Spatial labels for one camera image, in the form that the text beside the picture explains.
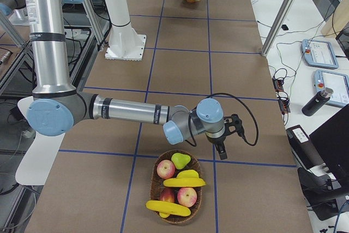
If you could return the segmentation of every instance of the black bottle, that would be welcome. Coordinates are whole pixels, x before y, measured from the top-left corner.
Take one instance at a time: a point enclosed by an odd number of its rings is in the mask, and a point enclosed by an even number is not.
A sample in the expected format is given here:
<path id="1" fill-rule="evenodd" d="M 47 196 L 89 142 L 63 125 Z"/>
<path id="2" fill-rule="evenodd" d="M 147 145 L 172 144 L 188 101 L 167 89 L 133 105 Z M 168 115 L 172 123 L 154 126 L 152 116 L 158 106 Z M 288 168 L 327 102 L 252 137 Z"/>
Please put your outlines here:
<path id="1" fill-rule="evenodd" d="M 330 100 L 333 90 L 325 87 L 323 90 L 317 92 L 315 96 L 302 108 L 302 112 L 306 116 L 312 116 L 319 110 L 327 101 Z"/>

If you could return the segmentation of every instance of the plastic fruit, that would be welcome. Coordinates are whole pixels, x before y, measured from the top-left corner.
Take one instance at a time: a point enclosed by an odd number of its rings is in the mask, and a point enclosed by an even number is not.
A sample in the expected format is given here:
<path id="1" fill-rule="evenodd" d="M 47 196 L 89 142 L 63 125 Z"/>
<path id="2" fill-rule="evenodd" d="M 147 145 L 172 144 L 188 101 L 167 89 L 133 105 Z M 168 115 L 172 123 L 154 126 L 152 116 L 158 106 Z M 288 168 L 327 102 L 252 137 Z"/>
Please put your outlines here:
<path id="1" fill-rule="evenodd" d="M 165 188 L 160 194 L 160 200 L 170 203 L 175 202 L 175 192 L 172 188 Z M 159 216 L 162 218 L 167 218 L 170 214 L 159 212 Z"/>
<path id="2" fill-rule="evenodd" d="M 183 178 L 169 178 L 164 180 L 164 186 L 166 187 L 175 187 L 175 188 L 195 188 L 205 186 L 206 182 L 202 178 L 195 177 L 183 177 Z"/>
<path id="3" fill-rule="evenodd" d="M 170 203 L 160 200 L 149 200 L 146 203 L 147 209 L 158 211 L 162 213 L 168 213 L 181 217 L 187 217 L 191 214 L 190 209 L 176 203 Z"/>
<path id="4" fill-rule="evenodd" d="M 198 178 L 198 173 L 194 169 L 183 170 L 178 173 L 177 178 L 194 177 Z"/>
<path id="5" fill-rule="evenodd" d="M 174 163 L 176 169 L 182 169 L 191 161 L 191 157 L 186 154 L 175 153 L 172 155 L 171 161 Z"/>
<path id="6" fill-rule="evenodd" d="M 178 202 L 185 207 L 191 207 L 195 204 L 197 195 L 194 188 L 181 188 L 177 194 Z"/>
<path id="7" fill-rule="evenodd" d="M 163 179 L 168 179 L 175 174 L 175 165 L 170 160 L 163 160 L 158 164 L 157 173 L 159 177 Z"/>

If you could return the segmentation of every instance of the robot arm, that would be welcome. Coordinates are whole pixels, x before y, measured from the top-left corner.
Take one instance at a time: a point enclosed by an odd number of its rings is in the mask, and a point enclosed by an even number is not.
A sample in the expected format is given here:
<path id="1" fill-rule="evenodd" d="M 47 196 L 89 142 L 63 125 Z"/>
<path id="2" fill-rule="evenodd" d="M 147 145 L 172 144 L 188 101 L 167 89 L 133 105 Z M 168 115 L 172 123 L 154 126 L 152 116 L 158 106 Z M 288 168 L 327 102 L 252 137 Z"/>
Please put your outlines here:
<path id="1" fill-rule="evenodd" d="M 173 145 L 205 132 L 221 158 L 226 158 L 223 141 L 235 132 L 229 131 L 230 126 L 238 129 L 238 121 L 231 124 L 213 98 L 202 100 L 189 112 L 183 106 L 138 103 L 77 92 L 69 79 L 62 1 L 26 0 L 38 80 L 33 90 L 34 102 L 27 113 L 33 129 L 43 135 L 56 136 L 81 120 L 99 117 L 161 124 Z"/>

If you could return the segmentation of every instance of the red apple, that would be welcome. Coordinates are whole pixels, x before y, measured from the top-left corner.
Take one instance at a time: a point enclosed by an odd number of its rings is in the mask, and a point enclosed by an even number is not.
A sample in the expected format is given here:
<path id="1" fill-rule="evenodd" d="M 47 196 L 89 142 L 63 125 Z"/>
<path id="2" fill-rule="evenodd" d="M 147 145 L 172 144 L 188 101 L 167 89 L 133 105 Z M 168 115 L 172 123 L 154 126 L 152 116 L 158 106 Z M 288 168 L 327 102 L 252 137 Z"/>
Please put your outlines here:
<path id="1" fill-rule="evenodd" d="M 160 200 L 166 202 L 175 202 L 175 192 L 172 188 L 165 188 L 160 194 Z"/>
<path id="2" fill-rule="evenodd" d="M 167 159 L 161 161 L 157 167 L 157 173 L 159 177 L 165 180 L 168 178 L 171 178 L 173 174 L 175 174 L 175 170 L 176 170 L 175 165 L 172 163 L 172 161 Z"/>
<path id="3" fill-rule="evenodd" d="M 185 207 L 191 207 L 195 204 L 197 195 L 194 188 L 181 188 L 177 194 L 178 202 Z"/>

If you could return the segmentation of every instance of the computer monitor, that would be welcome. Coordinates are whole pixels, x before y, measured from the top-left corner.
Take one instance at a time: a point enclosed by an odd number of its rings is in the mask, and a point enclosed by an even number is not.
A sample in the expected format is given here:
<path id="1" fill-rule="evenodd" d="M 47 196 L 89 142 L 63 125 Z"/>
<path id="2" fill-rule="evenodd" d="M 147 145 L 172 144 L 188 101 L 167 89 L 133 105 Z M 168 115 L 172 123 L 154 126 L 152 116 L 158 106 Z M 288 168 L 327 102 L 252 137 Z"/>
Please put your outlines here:
<path id="1" fill-rule="evenodd" d="M 349 105 L 323 123 L 309 138 L 342 187 L 349 187 Z"/>
<path id="2" fill-rule="evenodd" d="M 336 178 L 331 182 L 327 175 L 317 177 L 302 168 L 298 169 L 305 197 L 318 218 L 325 220 L 338 214 L 346 201 L 345 196 L 349 195 L 349 105 L 323 123 L 309 138 Z"/>

